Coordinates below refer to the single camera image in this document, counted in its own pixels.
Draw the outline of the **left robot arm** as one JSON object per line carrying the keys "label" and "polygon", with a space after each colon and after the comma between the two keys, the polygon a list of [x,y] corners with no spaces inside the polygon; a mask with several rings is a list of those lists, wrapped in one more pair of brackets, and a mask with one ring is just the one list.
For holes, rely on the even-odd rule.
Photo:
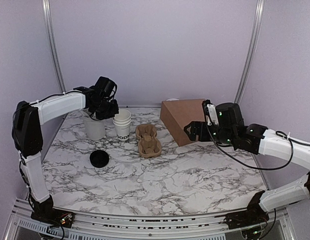
{"label": "left robot arm", "polygon": [[21,101],[13,115],[12,137],[20,155],[20,173],[29,189],[34,212],[46,222],[58,218],[53,199],[46,187],[42,170],[42,126],[73,111],[87,109],[95,120],[114,117],[119,112],[115,100],[117,84],[99,77],[91,87],[76,87],[34,102]]}

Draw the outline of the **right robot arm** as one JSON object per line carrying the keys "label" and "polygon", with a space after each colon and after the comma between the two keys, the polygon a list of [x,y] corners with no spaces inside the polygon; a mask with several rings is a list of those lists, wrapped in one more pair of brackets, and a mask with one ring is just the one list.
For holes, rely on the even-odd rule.
{"label": "right robot arm", "polygon": [[202,111],[203,121],[192,121],[184,127],[190,140],[213,142],[223,154],[226,153],[223,147],[228,146],[285,161],[278,167],[264,167],[263,171],[280,170],[290,163],[308,170],[306,175],[291,183],[255,194],[242,214],[247,224],[255,223],[262,213],[272,209],[310,199],[310,142],[264,125],[245,125],[240,106],[236,103],[213,105],[207,99],[202,102]]}

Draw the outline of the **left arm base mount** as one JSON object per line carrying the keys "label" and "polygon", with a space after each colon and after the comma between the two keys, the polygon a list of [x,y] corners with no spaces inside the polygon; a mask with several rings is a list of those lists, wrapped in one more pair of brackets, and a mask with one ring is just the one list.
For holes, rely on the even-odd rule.
{"label": "left arm base mount", "polygon": [[33,209],[31,214],[32,219],[54,226],[71,228],[75,214],[68,210],[54,208],[52,196],[49,196],[49,198],[42,203],[30,196],[28,202]]}

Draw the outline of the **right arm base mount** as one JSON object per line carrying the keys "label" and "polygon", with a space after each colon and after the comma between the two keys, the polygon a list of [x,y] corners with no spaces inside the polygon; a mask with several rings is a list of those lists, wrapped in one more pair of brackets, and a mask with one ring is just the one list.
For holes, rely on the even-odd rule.
{"label": "right arm base mount", "polygon": [[230,230],[256,225],[269,220],[267,212],[259,205],[263,193],[265,193],[264,190],[257,192],[248,203],[246,210],[225,215],[223,222],[228,225]]}

